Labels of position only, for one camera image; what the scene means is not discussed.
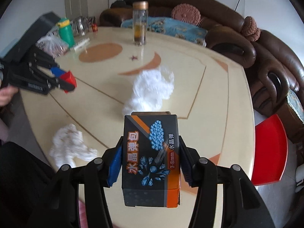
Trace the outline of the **person's left hand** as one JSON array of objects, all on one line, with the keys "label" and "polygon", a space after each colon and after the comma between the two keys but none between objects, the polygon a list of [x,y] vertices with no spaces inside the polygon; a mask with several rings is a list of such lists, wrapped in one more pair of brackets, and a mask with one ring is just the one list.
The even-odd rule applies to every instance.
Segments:
[{"label": "person's left hand", "polygon": [[7,86],[0,90],[0,107],[4,107],[10,103],[13,96],[19,91],[15,86]]}]

